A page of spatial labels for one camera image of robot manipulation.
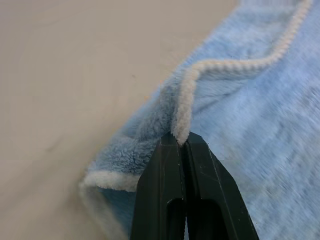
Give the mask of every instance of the microfiber towel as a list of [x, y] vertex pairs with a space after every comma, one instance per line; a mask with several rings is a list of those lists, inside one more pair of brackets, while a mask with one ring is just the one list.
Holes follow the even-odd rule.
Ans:
[[127, 240], [157, 141], [203, 137], [261, 240], [320, 239], [320, 0], [243, 0], [112, 137], [80, 195]]

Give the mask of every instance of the white surface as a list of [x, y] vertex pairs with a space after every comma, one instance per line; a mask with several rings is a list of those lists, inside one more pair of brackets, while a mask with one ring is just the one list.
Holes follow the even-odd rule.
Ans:
[[85, 167], [234, 6], [0, 0], [0, 239], [104, 239]]

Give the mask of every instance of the clip jaw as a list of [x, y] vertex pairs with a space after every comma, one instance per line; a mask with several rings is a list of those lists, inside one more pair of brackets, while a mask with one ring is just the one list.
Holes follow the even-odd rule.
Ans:
[[130, 240], [259, 240], [236, 182], [190, 133], [162, 136], [139, 179]]

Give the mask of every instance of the white piping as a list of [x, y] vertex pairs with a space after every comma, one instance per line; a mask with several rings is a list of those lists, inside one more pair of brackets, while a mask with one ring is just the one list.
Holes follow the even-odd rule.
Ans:
[[178, 108], [176, 113], [176, 123], [172, 126], [172, 134], [175, 136], [179, 145], [183, 145], [189, 136], [192, 106], [194, 103], [194, 93], [196, 81], [201, 74], [207, 71], [219, 72], [247, 72], [261, 70], [283, 57], [289, 45], [293, 41], [302, 21], [306, 17], [312, 0], [303, 0], [301, 6], [292, 16], [288, 28], [280, 38], [278, 45], [272, 54], [260, 59], [249, 60], [201, 60], [187, 69], [184, 79], [181, 81], [180, 95], [178, 98]]

